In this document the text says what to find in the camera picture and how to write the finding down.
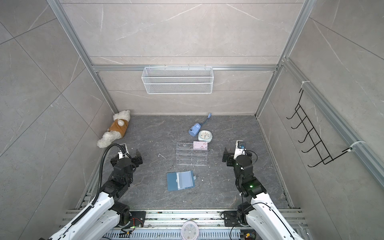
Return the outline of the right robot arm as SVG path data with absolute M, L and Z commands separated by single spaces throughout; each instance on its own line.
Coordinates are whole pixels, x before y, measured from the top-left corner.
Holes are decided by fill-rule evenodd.
M 233 168 L 235 185 L 240 195 L 247 199 L 238 205 L 240 225 L 247 225 L 263 240 L 301 240 L 302 237 L 276 208 L 266 188 L 254 176 L 251 154 L 245 149 L 234 153 L 223 152 L 223 162 Z

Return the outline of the clear acrylic organizer tray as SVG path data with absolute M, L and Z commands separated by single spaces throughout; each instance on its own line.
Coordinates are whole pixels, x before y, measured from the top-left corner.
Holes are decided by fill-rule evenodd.
M 176 164 L 182 166 L 207 166 L 208 150 L 194 149 L 193 143 L 176 144 Z

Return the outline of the pink white credit card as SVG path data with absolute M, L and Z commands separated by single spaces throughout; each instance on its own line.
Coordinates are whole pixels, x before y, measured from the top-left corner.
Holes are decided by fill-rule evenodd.
M 207 151 L 208 150 L 208 143 L 207 142 L 194 141 L 193 142 L 193 150 Z

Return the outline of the blue leather card holder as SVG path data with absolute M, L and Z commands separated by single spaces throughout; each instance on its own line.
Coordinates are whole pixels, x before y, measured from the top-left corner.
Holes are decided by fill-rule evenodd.
M 180 191 L 195 187 L 197 177 L 193 171 L 167 173 L 167 187 L 169 192 Z

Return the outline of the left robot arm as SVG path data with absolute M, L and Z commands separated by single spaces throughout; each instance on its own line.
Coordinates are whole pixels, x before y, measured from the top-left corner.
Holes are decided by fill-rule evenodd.
M 131 221 L 130 207 L 119 202 L 133 182 L 133 173 L 143 163 L 136 151 L 132 159 L 121 154 L 111 159 L 113 172 L 93 200 L 50 240 L 99 240 L 114 227 Z

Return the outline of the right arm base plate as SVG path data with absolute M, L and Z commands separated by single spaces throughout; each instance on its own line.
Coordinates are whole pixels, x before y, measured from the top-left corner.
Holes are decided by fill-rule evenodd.
M 223 211 L 221 212 L 221 218 L 225 227 L 234 227 L 240 223 L 237 211 Z

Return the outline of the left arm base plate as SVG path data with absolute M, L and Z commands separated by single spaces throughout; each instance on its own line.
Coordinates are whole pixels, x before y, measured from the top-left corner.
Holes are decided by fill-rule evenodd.
M 120 215 L 119 227 L 143 227 L 146 219 L 146 211 L 125 212 Z

